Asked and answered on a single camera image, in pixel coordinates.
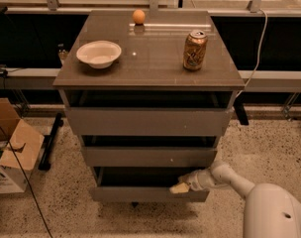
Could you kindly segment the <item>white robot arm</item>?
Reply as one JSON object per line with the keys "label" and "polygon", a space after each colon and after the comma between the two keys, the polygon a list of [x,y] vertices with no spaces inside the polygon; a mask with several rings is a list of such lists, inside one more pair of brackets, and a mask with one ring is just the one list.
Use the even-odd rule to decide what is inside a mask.
{"label": "white robot arm", "polygon": [[273,183],[253,183],[227,163],[215,161],[209,169],[178,178],[171,193],[231,187],[244,201],[244,238],[301,238],[301,203]]}

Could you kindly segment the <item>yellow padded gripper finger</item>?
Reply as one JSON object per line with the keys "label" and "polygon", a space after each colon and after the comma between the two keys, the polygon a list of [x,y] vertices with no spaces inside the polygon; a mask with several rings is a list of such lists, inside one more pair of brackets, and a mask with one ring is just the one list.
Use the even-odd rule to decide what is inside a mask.
{"label": "yellow padded gripper finger", "polygon": [[174,186],[172,186],[169,191],[173,194],[187,193],[190,187],[185,182],[180,182]]}

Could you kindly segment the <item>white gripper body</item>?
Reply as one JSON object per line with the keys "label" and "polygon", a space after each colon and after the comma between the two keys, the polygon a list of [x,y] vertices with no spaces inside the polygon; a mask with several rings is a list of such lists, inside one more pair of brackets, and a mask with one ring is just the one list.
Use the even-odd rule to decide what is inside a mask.
{"label": "white gripper body", "polygon": [[197,170],[178,178],[185,183],[190,190],[201,191],[214,187],[218,182],[213,178],[209,170]]}

